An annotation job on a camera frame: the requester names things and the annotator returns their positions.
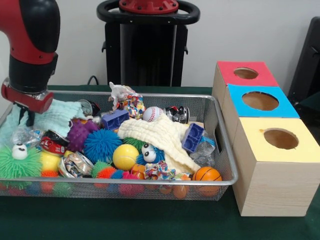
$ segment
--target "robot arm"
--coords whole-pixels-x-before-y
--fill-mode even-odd
[[[9,78],[2,96],[36,113],[45,112],[58,55],[60,12],[55,0],[0,0],[0,31],[10,43]]]

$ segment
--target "wooden box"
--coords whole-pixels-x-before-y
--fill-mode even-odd
[[[212,96],[223,108],[228,85],[278,86],[264,62],[218,61],[215,67]]]
[[[299,118],[286,95],[277,86],[228,85],[222,114],[231,146],[239,117]]]
[[[240,117],[233,185],[241,216],[305,216],[320,183],[320,147],[298,118]]]

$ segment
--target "cream blanket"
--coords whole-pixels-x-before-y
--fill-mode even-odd
[[[172,122],[165,114],[162,114],[153,122],[141,119],[127,120],[121,124],[118,136],[121,139],[135,138],[163,150],[169,169],[175,169],[177,174],[193,174],[200,166],[182,148],[181,140],[187,129],[187,125]]]

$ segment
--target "green spiky ball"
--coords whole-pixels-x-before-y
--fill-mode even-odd
[[[126,137],[123,139],[124,144],[130,144],[134,146],[136,149],[138,149],[139,153],[141,154],[142,147],[146,144],[144,141],[140,141],[138,139],[135,139],[133,137]]]
[[[91,176],[95,179],[99,172],[101,172],[103,169],[106,169],[110,166],[111,166],[111,164],[108,164],[106,162],[97,161],[96,164],[93,166]]]
[[[59,198],[69,197],[73,190],[72,183],[69,182],[57,182],[53,187],[53,195]]]
[[[12,150],[8,147],[0,149],[0,178],[16,179],[22,177],[40,177],[42,170],[41,154],[36,148],[28,149],[28,156],[24,160],[12,157]],[[6,186],[19,188],[29,186],[31,182],[8,181]]]

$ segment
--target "green tablecloth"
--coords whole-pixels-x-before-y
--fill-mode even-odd
[[[107,86],[51,90],[109,91]],[[211,94],[206,87],[137,92]],[[306,217],[241,217],[230,187],[218,202],[0,197],[0,239],[319,240],[320,191]]]

